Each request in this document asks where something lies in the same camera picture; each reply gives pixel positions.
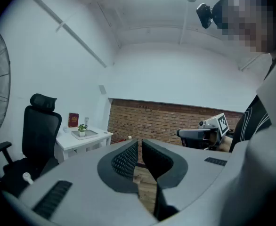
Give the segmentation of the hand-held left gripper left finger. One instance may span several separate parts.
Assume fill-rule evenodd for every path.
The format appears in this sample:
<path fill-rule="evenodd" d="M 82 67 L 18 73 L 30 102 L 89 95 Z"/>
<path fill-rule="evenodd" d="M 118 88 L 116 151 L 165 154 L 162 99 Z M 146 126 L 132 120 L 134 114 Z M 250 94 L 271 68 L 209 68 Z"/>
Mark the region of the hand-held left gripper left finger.
<path fill-rule="evenodd" d="M 100 179 L 119 193 L 137 194 L 138 186 L 133 182 L 138 162 L 138 141 L 123 141 L 121 147 L 104 155 L 97 164 Z"/>

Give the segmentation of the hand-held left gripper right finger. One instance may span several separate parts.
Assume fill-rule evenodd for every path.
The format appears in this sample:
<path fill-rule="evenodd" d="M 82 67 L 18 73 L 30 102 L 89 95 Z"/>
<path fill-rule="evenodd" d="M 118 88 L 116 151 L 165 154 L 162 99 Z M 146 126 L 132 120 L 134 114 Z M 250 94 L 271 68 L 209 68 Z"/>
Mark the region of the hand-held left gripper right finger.
<path fill-rule="evenodd" d="M 157 182 L 154 216 L 159 221 L 163 221 L 179 211 L 166 202 L 163 190 L 180 184 L 188 171 L 188 164 L 182 156 L 148 139 L 142 140 L 142 158 Z"/>

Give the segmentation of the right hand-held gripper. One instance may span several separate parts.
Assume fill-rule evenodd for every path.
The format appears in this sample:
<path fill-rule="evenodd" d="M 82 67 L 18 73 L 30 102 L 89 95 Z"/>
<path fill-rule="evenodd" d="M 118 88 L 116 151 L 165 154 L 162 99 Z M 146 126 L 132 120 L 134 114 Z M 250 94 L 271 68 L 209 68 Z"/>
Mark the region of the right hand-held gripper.
<path fill-rule="evenodd" d="M 229 131 L 225 114 L 220 113 L 199 122 L 198 129 L 178 129 L 177 136 L 184 147 L 217 150 Z"/>

